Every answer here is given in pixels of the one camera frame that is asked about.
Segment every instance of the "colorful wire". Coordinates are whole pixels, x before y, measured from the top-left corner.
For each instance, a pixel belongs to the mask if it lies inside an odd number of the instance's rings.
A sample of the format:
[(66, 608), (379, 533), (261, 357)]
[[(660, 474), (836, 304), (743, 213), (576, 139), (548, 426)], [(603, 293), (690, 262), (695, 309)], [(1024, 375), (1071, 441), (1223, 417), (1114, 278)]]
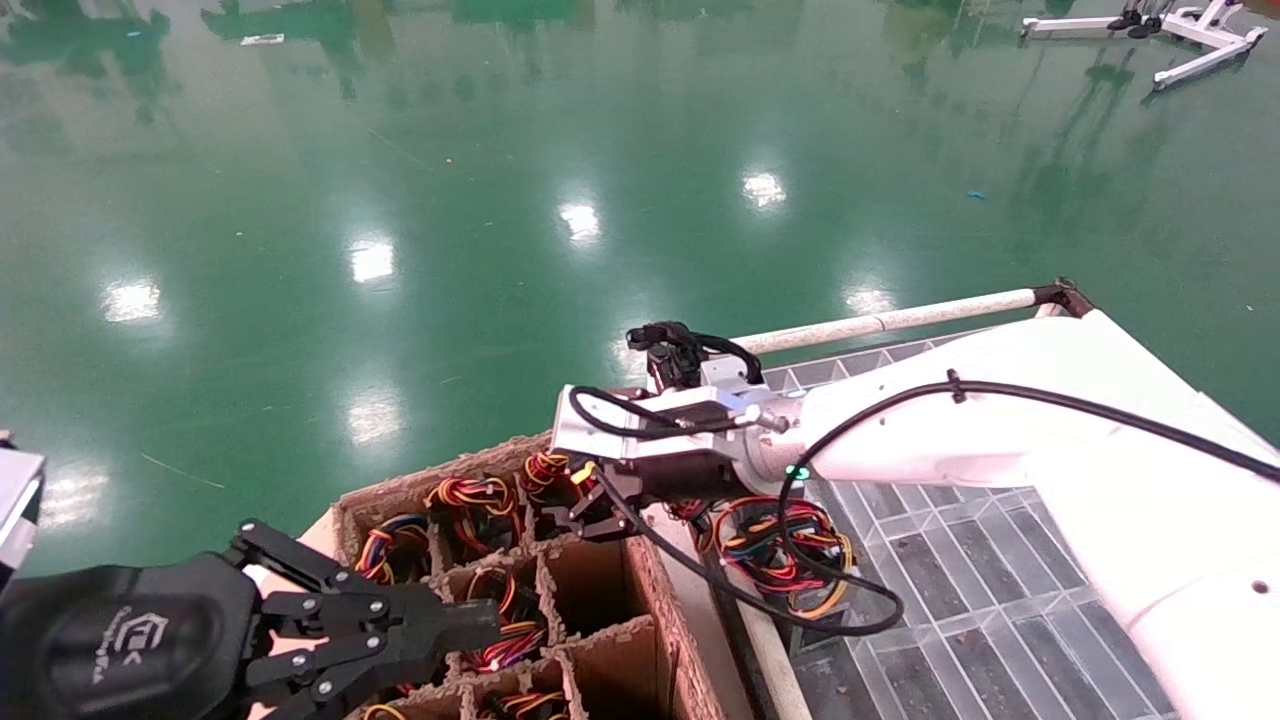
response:
[[(518, 693), (497, 700), (498, 707), (502, 712), (511, 720), (526, 720), (526, 716), (543, 707), (544, 705), (559, 703), (561, 707), (556, 708), (556, 712), (547, 717), (547, 720), (564, 719), (567, 720), (567, 706), (564, 705), (564, 693)], [(481, 712), (480, 720), (494, 720), (493, 712)]]
[[(525, 471), (518, 479), (520, 487), (525, 488), (525, 495), (529, 496), (530, 502), (545, 505), (547, 500), (543, 497), (543, 493), (556, 484), (557, 480), (568, 482), (568, 455), (535, 452), (525, 459)], [(572, 482), (568, 482), (568, 484), (573, 487), (579, 497), (582, 496), (581, 488)]]
[[(753, 506), (765, 512), (740, 521), (737, 534), (726, 538), (726, 519)], [(855, 562), (852, 544), (836, 530), (827, 511), (812, 502), (792, 500), (782, 527), (774, 507), (776, 501), (768, 497), (746, 497), (728, 503), (712, 525), (712, 542), (724, 564), (741, 570), (762, 594), (786, 596), (788, 610), (799, 618), (822, 618), (840, 602), (846, 585), (822, 578), (799, 562), (783, 547), (782, 532), (796, 547), (813, 548), (824, 557), (823, 562), (838, 564), (846, 574)], [(805, 593), (822, 588), (829, 589), (818, 605), (801, 606)]]
[(365, 710), (365, 716), (362, 720), (374, 720), (374, 715), (379, 712), (385, 712), (387, 715), (390, 715), (396, 720), (408, 720), (408, 717), (404, 717), (403, 712), (396, 710), (389, 705), (370, 705), (369, 708)]
[[(439, 510), (442, 506), (483, 509), (492, 516), (508, 518), (512, 527), (512, 544), (518, 543), (524, 533), (524, 519), (516, 502), (516, 493), (499, 478), (445, 478), (431, 488), (425, 505), (428, 510)], [(480, 555), (493, 552), (493, 548), (477, 537), (470, 512), (458, 512), (453, 529), (467, 547)]]
[(426, 557), (426, 515), (397, 515), (369, 530), (356, 571), (378, 584), (394, 584), (398, 578), (388, 561), (392, 551), (406, 543), (417, 544), (422, 557)]
[(500, 575), (502, 598), (498, 603), (498, 615), (502, 618), (500, 639), (476, 652), (463, 655), (468, 669), (476, 673), (497, 673), (520, 662), (525, 656), (544, 644), (547, 629), (534, 620), (515, 621), (516, 579), (507, 570), (498, 568), (485, 568), (472, 575), (467, 584), (466, 600), (485, 597), (480, 592), (479, 580), (486, 575)]

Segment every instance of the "metal rod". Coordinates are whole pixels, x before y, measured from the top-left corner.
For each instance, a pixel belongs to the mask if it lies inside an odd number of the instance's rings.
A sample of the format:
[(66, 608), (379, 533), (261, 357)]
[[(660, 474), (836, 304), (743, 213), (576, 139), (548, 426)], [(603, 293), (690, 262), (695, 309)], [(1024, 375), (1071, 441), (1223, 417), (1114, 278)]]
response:
[(861, 315), (845, 320), (832, 320), (814, 325), (801, 325), (759, 334), (749, 334), (733, 338), (733, 342), (745, 347), (749, 352), (763, 355), (765, 352), (778, 352), (782, 350), (795, 350), (823, 345), (867, 334), (900, 328), (915, 328), (960, 318), (975, 318), (989, 315), (1005, 310), (1018, 310), (1038, 305), (1039, 300), (1032, 288), (1011, 290), (992, 295), (979, 295), (964, 300), (951, 300), (934, 305), (922, 305), (904, 310), (890, 310), (874, 315)]

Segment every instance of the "cardboard divider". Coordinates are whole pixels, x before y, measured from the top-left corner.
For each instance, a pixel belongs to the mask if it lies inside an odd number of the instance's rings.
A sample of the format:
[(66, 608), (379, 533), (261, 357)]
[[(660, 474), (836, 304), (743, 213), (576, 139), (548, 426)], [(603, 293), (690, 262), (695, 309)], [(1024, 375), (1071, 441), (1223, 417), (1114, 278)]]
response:
[(511, 486), (516, 488), (516, 497), (520, 498), (520, 518), (525, 524), (524, 534), (520, 537), (520, 547), (529, 547), (538, 542), (538, 537), (534, 532), (534, 524), (538, 523), (539, 510), (538, 506), (529, 500), (529, 493), (525, 492), (524, 486), (520, 484), (520, 478), (524, 474), (525, 464), (524, 460), (521, 460), (520, 468), (513, 473), (508, 473), (508, 479), (511, 480)]
[[(549, 439), (550, 433), (515, 437), (497, 448), (462, 455), (443, 465), (392, 478), (342, 496), (334, 503), (334, 557), (343, 565), (353, 565), (360, 557), (360, 550), (370, 529), (401, 512), (424, 512), (428, 493), (445, 478), (497, 475), (515, 484), (518, 497), (520, 483), (516, 483), (516, 471), (522, 471), (525, 457), (545, 448)], [(447, 570), (449, 566), (436, 566), (433, 562), (433, 573)]]
[(648, 614), (625, 543), (570, 542), (543, 557), (556, 582), (564, 639), (585, 638)]
[(428, 578), (434, 578), (453, 568), (453, 553), (449, 552), (449, 546), (435, 523), (426, 524), (426, 550), (431, 555), (431, 574)]
[[(512, 573), (516, 577), (517, 592), (520, 587), (524, 585), (531, 589), (538, 597), (538, 611), (543, 614), (547, 621), (547, 642), (544, 647), (534, 651), (525, 660), (521, 660), (511, 670), (525, 670), (530, 664), (532, 664), (539, 657), (543, 657), (547, 652), (547, 647), (557, 644), (563, 638), (563, 623), (559, 615), (556, 612), (554, 593), (556, 587), (550, 579), (550, 574), (547, 566), (543, 564), (543, 559), (538, 556), (530, 556), (526, 553), (520, 555), (490, 555), (484, 560), (472, 562), (466, 568), (458, 568), (443, 578), (439, 579), (442, 597), (448, 593), (448, 597), (454, 602), (462, 602), (467, 597), (467, 588), (476, 574), (485, 571), (486, 569), (502, 569), (507, 573)], [(453, 652), (449, 653), (449, 675), (448, 680), (461, 680), (471, 678), (485, 678), (494, 674), (477, 673), (466, 667), (462, 653)]]
[[(406, 720), (475, 720), (475, 700), (471, 688), (453, 685), (442, 688), (421, 688), (408, 697), (387, 703), (394, 707)], [(364, 720), (366, 705), (349, 715)], [(375, 712), (369, 720), (396, 720), (389, 712)]]
[(525, 666), (511, 667), (493, 675), (484, 675), (471, 683), (475, 697), (476, 712), (486, 708), (485, 698), (492, 696), (507, 697), (526, 692), (538, 693), (566, 693), (566, 703), (571, 694), (572, 680), (566, 676), (564, 664), (561, 657), (547, 657)]
[(676, 694), (680, 655), (668, 655), (650, 615), (613, 625), (564, 647), (584, 717), (689, 720)]

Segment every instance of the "plastic grid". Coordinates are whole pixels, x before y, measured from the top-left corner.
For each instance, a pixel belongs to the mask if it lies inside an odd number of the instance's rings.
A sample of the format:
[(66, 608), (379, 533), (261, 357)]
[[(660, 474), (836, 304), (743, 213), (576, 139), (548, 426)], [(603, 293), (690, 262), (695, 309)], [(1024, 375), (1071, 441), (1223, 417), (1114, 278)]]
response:
[[(765, 380), (801, 392), (964, 334), (777, 368)], [(1034, 489), (810, 480), (806, 495), (858, 538), (859, 571), (906, 605), (897, 628), (872, 638), (791, 638), (817, 720), (1176, 717)], [(850, 605), (852, 620), (883, 612), (863, 593)]]

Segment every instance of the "white pipe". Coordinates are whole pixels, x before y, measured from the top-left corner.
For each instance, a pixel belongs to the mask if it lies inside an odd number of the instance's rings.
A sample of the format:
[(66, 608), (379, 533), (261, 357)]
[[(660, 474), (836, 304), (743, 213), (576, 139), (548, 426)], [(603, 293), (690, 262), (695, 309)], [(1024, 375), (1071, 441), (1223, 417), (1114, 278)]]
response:
[[(676, 520), (667, 514), (662, 505), (650, 505), (644, 510), (644, 519), (658, 534), (680, 548), (690, 557), (698, 557), (694, 538), (689, 533), (689, 527), (682, 520)], [(671, 575), (671, 589), (680, 605), (680, 612), (685, 616), (689, 632), (694, 635), (698, 646), (698, 656), (703, 660), (707, 678), (712, 682), (712, 691), (719, 701), (724, 717), (739, 720), (753, 717), (751, 703), (746, 697), (746, 688), (737, 674), (737, 665), (733, 656), (741, 652), (728, 642), (724, 634), (724, 625), (721, 623), (716, 601), (712, 598), (712, 588), (707, 580), (695, 575), (689, 568), (676, 562), (666, 552), (658, 553), (663, 568)]]
[(763, 355), (765, 352), (809, 347), (810, 345), (836, 342), (899, 328), (914, 328), (960, 318), (1018, 310), (1033, 305), (1036, 305), (1036, 291), (1032, 288), (1010, 290), (1007, 292), (979, 295), (978, 297), (922, 305), (905, 310), (890, 310), (887, 313), (877, 313), (876, 315), (861, 315), (844, 320), (832, 320), (829, 323), (818, 323), (815, 325), (801, 325), (799, 328), (749, 334), (733, 338), (733, 342), (745, 347), (748, 352)]

